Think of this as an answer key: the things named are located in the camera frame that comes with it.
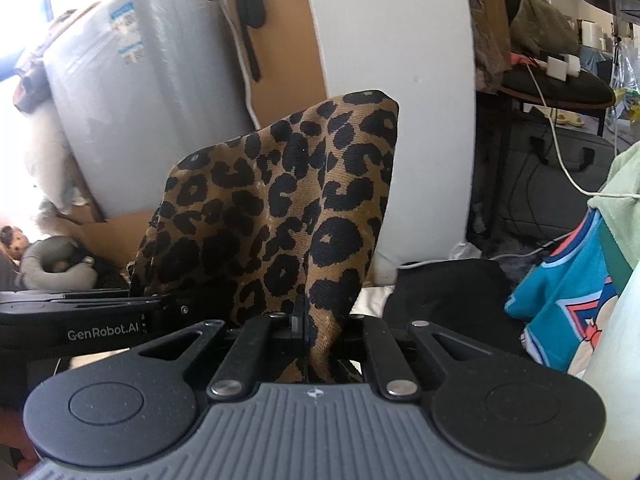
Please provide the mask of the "white pillar panel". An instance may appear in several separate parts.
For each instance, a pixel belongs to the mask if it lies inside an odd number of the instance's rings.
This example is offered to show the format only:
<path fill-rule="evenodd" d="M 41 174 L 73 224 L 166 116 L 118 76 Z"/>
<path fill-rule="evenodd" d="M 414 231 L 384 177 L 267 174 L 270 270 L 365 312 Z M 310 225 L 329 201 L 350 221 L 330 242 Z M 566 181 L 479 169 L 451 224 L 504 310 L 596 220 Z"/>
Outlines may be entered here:
<path fill-rule="evenodd" d="M 465 239 L 475 143 L 469 0 L 309 0 L 326 92 L 399 105 L 390 201 L 370 270 L 449 257 Z"/>

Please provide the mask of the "white cartoon bed sheet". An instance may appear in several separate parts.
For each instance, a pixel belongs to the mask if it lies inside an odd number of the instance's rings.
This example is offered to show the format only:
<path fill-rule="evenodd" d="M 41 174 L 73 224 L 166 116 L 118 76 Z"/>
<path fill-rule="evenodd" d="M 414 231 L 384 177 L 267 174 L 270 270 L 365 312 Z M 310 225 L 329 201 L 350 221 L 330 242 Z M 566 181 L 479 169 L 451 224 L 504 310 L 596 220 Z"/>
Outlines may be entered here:
<path fill-rule="evenodd" d="M 394 289 L 394 285 L 363 287 L 350 313 L 382 318 L 386 301 Z"/>

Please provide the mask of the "light green garment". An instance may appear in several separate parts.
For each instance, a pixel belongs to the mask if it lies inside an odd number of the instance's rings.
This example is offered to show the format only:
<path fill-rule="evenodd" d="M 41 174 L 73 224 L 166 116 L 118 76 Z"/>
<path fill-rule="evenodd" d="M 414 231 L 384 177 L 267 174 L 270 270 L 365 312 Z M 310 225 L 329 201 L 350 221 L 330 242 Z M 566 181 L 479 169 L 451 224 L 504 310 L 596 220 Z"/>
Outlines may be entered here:
<path fill-rule="evenodd" d="M 608 275 L 620 295 L 639 263 L 639 143 L 612 161 L 600 195 L 588 200 L 602 217 L 599 242 Z"/>

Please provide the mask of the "black garment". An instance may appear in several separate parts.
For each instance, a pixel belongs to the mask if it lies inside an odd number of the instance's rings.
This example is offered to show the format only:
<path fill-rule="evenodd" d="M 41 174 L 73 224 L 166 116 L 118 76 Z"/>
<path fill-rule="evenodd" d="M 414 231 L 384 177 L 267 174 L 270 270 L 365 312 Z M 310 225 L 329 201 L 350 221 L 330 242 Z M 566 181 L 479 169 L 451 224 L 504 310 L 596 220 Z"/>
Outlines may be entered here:
<path fill-rule="evenodd" d="M 429 263 L 398 272 L 383 320 L 396 330 L 413 321 L 427 321 L 527 358 L 521 343 L 524 323 L 504 312 L 511 292 L 511 282 L 493 261 Z"/>

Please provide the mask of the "grey suitcase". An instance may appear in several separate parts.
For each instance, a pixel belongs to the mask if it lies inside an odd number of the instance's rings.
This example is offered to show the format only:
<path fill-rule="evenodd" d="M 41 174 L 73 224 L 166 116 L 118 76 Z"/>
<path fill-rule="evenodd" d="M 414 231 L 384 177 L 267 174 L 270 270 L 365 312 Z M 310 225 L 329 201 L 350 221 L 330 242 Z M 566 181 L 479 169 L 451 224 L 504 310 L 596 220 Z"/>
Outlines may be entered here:
<path fill-rule="evenodd" d="M 613 145 L 596 134 L 517 120 L 504 161 L 499 226 L 535 240 L 570 232 L 587 211 L 587 196 L 577 189 L 600 190 L 613 158 Z"/>

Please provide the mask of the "leopard print garment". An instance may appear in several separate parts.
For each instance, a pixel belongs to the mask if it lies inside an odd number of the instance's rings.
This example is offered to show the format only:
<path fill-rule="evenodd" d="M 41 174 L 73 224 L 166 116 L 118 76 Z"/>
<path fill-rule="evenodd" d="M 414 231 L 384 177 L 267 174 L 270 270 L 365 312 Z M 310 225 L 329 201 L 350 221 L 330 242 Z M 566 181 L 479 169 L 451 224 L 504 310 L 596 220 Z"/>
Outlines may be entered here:
<path fill-rule="evenodd" d="M 236 326 L 300 311 L 304 352 L 278 378 L 353 382 L 335 343 L 382 228 L 398 116 L 384 92 L 357 91 L 186 156 L 143 235 L 132 292 L 176 296 Z"/>

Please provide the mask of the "round black side table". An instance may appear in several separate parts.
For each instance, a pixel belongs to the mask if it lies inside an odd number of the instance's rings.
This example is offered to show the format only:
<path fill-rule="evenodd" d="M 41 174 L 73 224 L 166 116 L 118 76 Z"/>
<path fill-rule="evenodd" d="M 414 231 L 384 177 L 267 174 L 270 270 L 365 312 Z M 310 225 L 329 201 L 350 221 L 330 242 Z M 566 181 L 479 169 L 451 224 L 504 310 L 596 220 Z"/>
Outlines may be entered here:
<path fill-rule="evenodd" d="M 568 76 L 560 81 L 536 65 L 522 63 L 503 74 L 499 91 L 522 103 L 546 102 L 548 107 L 596 118 L 598 136 L 603 136 L 606 111 L 615 102 L 614 91 L 608 83 L 589 70 L 581 70 L 577 77 Z"/>

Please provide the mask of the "grey neck pillow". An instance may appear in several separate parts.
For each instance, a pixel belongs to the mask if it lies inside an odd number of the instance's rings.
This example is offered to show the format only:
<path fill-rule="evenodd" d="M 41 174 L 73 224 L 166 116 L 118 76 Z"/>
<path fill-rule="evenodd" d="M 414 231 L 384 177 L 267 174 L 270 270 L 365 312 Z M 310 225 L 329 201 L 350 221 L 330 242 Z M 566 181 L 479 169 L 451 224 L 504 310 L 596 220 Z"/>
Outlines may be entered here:
<path fill-rule="evenodd" d="M 93 256 L 71 238 L 57 235 L 25 249 L 16 284 L 42 292 L 77 292 L 92 289 L 97 280 Z"/>

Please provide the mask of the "blue cartoon garment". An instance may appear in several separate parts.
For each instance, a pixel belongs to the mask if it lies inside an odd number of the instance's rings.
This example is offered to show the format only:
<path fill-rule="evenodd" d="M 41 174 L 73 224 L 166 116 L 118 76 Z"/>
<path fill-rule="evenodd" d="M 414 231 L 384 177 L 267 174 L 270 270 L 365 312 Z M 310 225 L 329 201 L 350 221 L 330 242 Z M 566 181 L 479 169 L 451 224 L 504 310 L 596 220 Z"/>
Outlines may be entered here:
<path fill-rule="evenodd" d="M 521 343 L 533 360 L 582 377 L 618 299 L 606 267 L 600 212 L 580 225 L 512 292 L 504 310 L 525 323 Z"/>

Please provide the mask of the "grey plastic-wrapped appliance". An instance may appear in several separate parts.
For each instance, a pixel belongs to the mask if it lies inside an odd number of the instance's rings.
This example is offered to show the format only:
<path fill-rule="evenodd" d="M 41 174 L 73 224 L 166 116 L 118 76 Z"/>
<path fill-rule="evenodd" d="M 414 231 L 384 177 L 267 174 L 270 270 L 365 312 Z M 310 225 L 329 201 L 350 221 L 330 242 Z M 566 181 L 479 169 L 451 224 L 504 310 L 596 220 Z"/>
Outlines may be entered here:
<path fill-rule="evenodd" d="M 66 139 L 107 218 L 150 211 L 169 170 L 255 130 L 224 0 L 112 0 L 43 55 Z"/>

